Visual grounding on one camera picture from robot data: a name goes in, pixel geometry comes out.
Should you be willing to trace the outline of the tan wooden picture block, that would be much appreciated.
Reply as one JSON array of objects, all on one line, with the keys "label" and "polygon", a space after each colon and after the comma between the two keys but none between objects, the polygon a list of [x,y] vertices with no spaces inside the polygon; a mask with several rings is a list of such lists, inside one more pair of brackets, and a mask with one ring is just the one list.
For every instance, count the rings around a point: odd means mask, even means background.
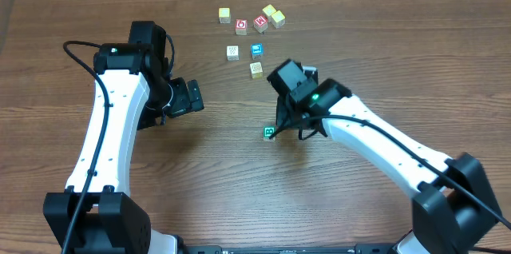
[{"label": "tan wooden picture block", "polygon": [[263,67],[261,62],[253,62],[249,65],[252,79],[258,79],[263,76]]}]

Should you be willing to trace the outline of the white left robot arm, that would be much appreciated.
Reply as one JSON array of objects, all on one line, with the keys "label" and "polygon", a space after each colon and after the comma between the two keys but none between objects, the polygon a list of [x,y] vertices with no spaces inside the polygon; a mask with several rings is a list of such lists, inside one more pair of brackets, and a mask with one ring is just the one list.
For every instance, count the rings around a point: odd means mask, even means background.
[{"label": "white left robot arm", "polygon": [[182,238],[153,229],[130,197],[137,131],[201,111],[197,81],[172,77],[171,37],[153,21],[132,23],[126,43],[96,45],[95,98],[78,161],[43,215],[64,253],[186,253]]}]

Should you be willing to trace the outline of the green-edged wooden number block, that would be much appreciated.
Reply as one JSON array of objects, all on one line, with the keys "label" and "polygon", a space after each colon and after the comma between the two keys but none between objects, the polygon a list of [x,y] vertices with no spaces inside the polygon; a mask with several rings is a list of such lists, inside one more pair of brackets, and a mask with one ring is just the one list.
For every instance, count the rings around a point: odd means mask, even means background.
[{"label": "green-edged wooden number block", "polygon": [[265,141],[273,141],[275,138],[273,137],[273,133],[275,132],[275,126],[264,126],[263,127],[263,139]]}]

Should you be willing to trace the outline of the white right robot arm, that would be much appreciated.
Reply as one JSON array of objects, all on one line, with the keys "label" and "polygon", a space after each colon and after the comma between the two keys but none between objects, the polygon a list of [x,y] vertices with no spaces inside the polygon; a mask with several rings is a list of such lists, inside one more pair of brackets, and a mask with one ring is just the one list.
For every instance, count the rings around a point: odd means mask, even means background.
[{"label": "white right robot arm", "polygon": [[467,253],[497,223],[509,227],[481,162],[452,158],[378,117],[346,86],[318,80],[316,68],[291,59],[268,82],[277,92],[276,129],[310,130],[337,141],[385,173],[409,198],[412,229],[390,253]]}]

